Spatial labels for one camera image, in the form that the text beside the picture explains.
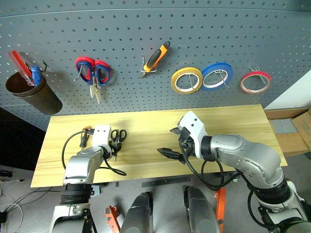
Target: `power cord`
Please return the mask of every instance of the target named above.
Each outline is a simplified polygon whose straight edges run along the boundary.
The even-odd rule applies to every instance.
[[[1,190],[1,194],[0,194],[0,197],[3,196],[3,190],[2,190],[2,186],[1,186],[1,183],[0,183],[0,190]]]
[[[85,133],[85,131],[80,131],[80,132],[77,132],[77,133],[74,133],[73,135],[71,135],[67,140],[66,142],[64,143],[64,146],[63,146],[63,150],[62,150],[62,164],[63,164],[63,168],[66,169],[66,165],[65,165],[65,160],[64,160],[64,154],[65,154],[65,149],[66,149],[66,145],[67,143],[70,141],[70,139],[72,139],[74,136],[80,134],[80,133]],[[107,167],[100,167],[101,169],[110,169],[111,171],[113,171],[114,173],[117,173],[118,175],[121,175],[121,176],[126,176],[127,174],[124,172],[124,171],[121,171],[119,169],[115,169],[113,167],[111,167],[107,161],[107,159],[104,159]]]
[[[89,212],[89,218],[92,221],[92,227],[93,227],[94,233],[97,233],[97,229],[96,229],[95,222],[93,220],[93,216],[91,212]]]
[[[37,189],[36,189],[35,191],[33,191],[33,192],[26,193],[26,194],[22,195],[21,197],[17,198],[13,203],[14,203],[14,204],[20,204],[25,198],[29,197],[29,196],[30,196],[31,194],[33,194],[33,193],[45,192],[45,193],[44,193],[43,195],[41,195],[39,198],[37,198],[37,199],[35,199],[35,200],[33,200],[33,201],[30,201],[30,202],[27,202],[27,203],[24,203],[24,204],[20,205],[20,206],[23,206],[23,205],[27,205],[27,204],[30,204],[30,203],[33,203],[33,202],[39,200],[39,199],[42,198],[44,195],[46,195],[48,192],[60,192],[60,191],[51,190],[52,187],[50,187],[48,190],[39,190],[39,189],[41,189],[41,188],[37,188]],[[15,209],[15,208],[16,208],[16,207],[9,206],[9,207],[7,207],[4,211],[7,212],[7,213],[9,213],[9,212],[11,212],[13,209]]]
[[[200,176],[197,171],[193,168],[193,166],[191,165],[191,163],[189,162],[188,158],[187,158],[187,155],[186,155],[186,152],[182,146],[182,143],[181,141],[179,141],[179,147],[183,153],[183,156],[184,156],[184,160],[187,164],[187,166],[190,168],[190,170],[193,172],[193,174],[200,180],[202,181],[202,183],[204,183],[206,185],[207,188],[209,188],[210,190],[212,191],[217,191],[218,189],[220,189],[221,187],[227,185],[228,183],[230,183],[231,181],[233,181],[233,179],[235,179],[236,177],[238,177],[240,175],[240,173],[236,173],[234,175],[232,175],[229,179],[227,179],[225,182],[222,182],[220,183],[219,185],[216,185],[216,184],[211,184],[211,183],[208,183],[204,177]]]
[[[101,166],[101,167],[100,167],[101,169],[110,169],[110,170],[112,170],[113,172],[115,172],[115,173],[117,173],[118,175],[121,175],[121,176],[126,176],[126,175],[127,175],[126,172],[111,167],[111,166],[109,165],[107,159],[104,159],[104,161],[105,161],[107,167]]]
[[[282,227],[284,227],[284,225],[286,225],[288,223],[293,224],[295,222],[297,222],[297,223],[298,222],[307,222],[307,221],[302,220],[299,217],[290,217],[290,218],[287,218],[287,219],[285,219],[285,220],[283,220],[283,221],[281,221],[281,222],[279,222],[277,224],[271,224],[271,225],[259,222],[256,219],[256,217],[255,217],[255,215],[254,215],[254,213],[252,211],[252,207],[251,207],[251,199],[252,199],[252,196],[254,194],[254,190],[252,189],[251,183],[244,177],[244,175],[241,174],[241,176],[245,180],[245,182],[247,183],[247,187],[250,189],[250,192],[249,192],[248,197],[247,197],[247,209],[248,209],[249,215],[251,216],[253,221],[255,223],[257,223],[259,226],[264,227],[264,228],[269,229],[269,230],[272,230],[272,229],[275,229],[275,228],[282,228]]]
[[[0,206],[0,208],[3,206],[8,206],[8,205],[9,205],[9,207],[11,207],[12,205],[17,206],[20,209],[20,213],[21,213],[20,222],[19,222],[19,225],[16,227],[16,229],[13,231],[13,233],[15,233],[19,229],[19,227],[21,226],[21,223],[23,222],[24,213],[23,213],[21,206],[18,204],[15,204],[15,203],[5,204],[5,205]]]
[[[220,176],[221,176],[220,183],[223,183],[224,180],[225,180],[225,173],[224,173],[223,166],[222,166],[222,164],[219,162],[218,159],[215,159],[215,162],[218,164],[218,167],[219,167],[219,170],[220,170]],[[207,163],[207,160],[204,160],[204,162],[202,163],[202,166],[201,166],[201,176],[203,177],[203,179],[204,179],[204,167],[205,167],[205,164],[206,164],[206,163]]]

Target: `pegboard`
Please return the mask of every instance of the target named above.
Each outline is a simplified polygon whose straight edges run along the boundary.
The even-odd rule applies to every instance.
[[[267,106],[311,69],[311,2],[296,0],[137,0],[2,1],[0,6],[1,107],[46,129],[45,116],[5,89],[16,68],[6,52],[17,50],[44,74],[63,103],[57,115],[215,107],[261,103]],[[140,78],[141,56],[162,43],[171,48],[158,72]],[[89,56],[113,69],[102,87],[101,103],[89,86],[74,81],[74,61]],[[182,95],[171,88],[172,74],[183,67],[203,70],[229,63],[229,88]],[[257,67],[272,77],[263,94],[239,88],[242,76]]]

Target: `metal rod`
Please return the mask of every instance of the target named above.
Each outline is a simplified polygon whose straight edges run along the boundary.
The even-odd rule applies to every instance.
[[[230,87],[225,83],[225,80],[224,80],[223,75],[222,75],[223,71],[222,71],[222,70],[216,70],[216,71],[214,71],[214,72],[215,72],[216,74],[220,74],[220,76],[221,76],[221,78],[222,78],[222,80],[223,80],[224,85],[225,85],[227,88],[230,88]]]
[[[266,81],[262,78],[261,75],[260,75],[260,78],[261,78],[262,82],[263,82],[265,85],[267,85],[267,84],[266,84]]]
[[[100,88],[98,88],[98,83],[97,83],[97,79],[95,76],[94,76],[94,82],[93,83],[94,83],[95,88],[99,91]]]
[[[194,88],[193,88],[193,85],[192,85],[192,81],[191,81],[190,74],[188,74],[188,77],[189,77],[189,79],[190,79],[191,87],[192,87],[192,89],[194,89]]]
[[[47,71],[47,67],[48,67],[48,65],[45,63],[45,61],[43,61],[43,60],[42,60],[42,62],[43,62],[43,64],[44,64],[44,66],[45,66],[45,67],[44,67],[44,70],[43,70],[43,71],[41,71],[41,73],[43,73],[43,72]]]
[[[145,72],[145,70],[143,70],[144,65],[145,65],[145,56],[142,55],[142,65],[141,65],[141,68],[140,68],[141,72]]]
[[[81,72],[82,72],[82,68],[83,68],[83,65],[81,66],[80,68],[80,71],[79,71],[79,74],[78,74],[78,77],[76,79],[74,79],[74,81],[78,81],[79,78],[80,78],[80,75],[81,75]]]

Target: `blue tape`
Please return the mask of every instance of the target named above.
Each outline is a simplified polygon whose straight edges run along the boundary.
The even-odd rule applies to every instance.
[[[202,75],[203,75],[203,84],[202,84],[202,87],[201,89],[205,90],[205,91],[213,91],[213,90],[217,90],[217,89],[220,89],[222,88],[225,84],[222,82],[220,85],[216,86],[216,87],[206,87],[204,85],[204,81],[205,81],[205,77],[216,71],[216,70],[224,70],[225,72],[227,72],[228,74],[228,77],[227,79],[225,80],[225,84],[228,84],[230,82],[230,80],[232,79],[233,77],[233,69],[231,67],[231,65],[227,64],[227,63],[224,63],[224,62],[219,62],[219,63],[215,63],[215,64],[212,64],[208,67],[206,67],[203,71],[202,71]]]

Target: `wooden table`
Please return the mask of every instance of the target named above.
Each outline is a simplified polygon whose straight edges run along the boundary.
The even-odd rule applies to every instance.
[[[112,167],[121,169],[127,176],[120,176],[106,169],[98,169],[94,182],[111,182],[151,177],[165,177],[191,174],[186,165],[168,159],[156,149],[166,147],[179,151],[178,136],[169,132],[177,126],[180,118],[190,109],[109,113],[91,115],[52,116],[41,153],[37,162],[31,187],[62,185],[64,169],[61,151],[66,139],[85,126],[110,125],[112,129],[126,129],[127,138],[122,143],[117,161],[110,161]],[[205,124],[208,135],[235,133],[249,141],[264,143],[275,149],[281,157],[281,166],[286,160],[278,145],[274,132],[261,105],[228,106],[191,109]],[[67,145],[65,163],[79,150],[80,136],[75,136]],[[202,160],[191,159],[197,171]],[[225,171],[233,170],[224,166]],[[205,172],[217,172],[216,163],[208,163]]]

